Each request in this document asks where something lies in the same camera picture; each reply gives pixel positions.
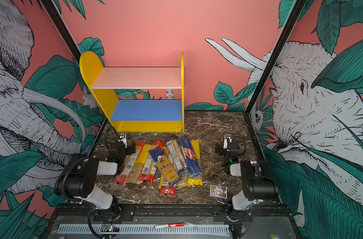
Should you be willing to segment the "blue Barilla spaghetti box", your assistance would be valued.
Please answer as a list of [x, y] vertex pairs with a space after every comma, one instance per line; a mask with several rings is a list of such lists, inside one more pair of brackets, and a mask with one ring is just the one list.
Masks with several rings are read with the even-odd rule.
[[195, 151], [193, 149], [191, 140], [188, 136], [180, 138], [180, 144], [182, 147], [182, 152], [185, 157], [185, 161], [192, 177], [201, 176], [201, 168], [198, 164]]

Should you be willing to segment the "clear white-label spaghetti pack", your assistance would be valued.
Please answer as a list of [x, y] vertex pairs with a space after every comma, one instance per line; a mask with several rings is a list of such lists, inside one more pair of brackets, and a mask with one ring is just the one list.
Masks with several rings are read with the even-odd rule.
[[166, 139], [165, 144], [171, 154], [175, 169], [180, 177], [188, 173], [187, 164], [181, 149], [175, 139]]

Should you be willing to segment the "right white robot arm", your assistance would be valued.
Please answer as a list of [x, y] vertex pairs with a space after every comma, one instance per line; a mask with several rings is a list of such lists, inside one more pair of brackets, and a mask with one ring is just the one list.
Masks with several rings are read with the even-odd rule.
[[278, 187], [266, 161], [240, 160], [247, 150], [240, 152], [240, 145], [226, 133], [223, 144], [215, 145], [215, 152], [223, 156], [222, 169], [225, 173], [241, 177], [242, 190], [232, 197], [229, 205], [236, 211], [247, 211], [256, 204], [278, 199]]

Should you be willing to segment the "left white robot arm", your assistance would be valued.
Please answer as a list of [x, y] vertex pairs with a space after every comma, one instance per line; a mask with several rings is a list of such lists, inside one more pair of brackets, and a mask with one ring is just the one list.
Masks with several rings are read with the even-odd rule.
[[92, 157], [71, 160], [62, 171], [54, 186], [54, 193], [68, 201], [85, 203], [93, 209], [106, 212], [107, 220], [116, 221], [122, 209], [117, 198], [96, 186], [100, 175], [117, 176], [123, 172], [128, 156], [135, 152], [136, 144], [125, 133], [117, 134], [118, 141], [107, 147], [110, 160]]

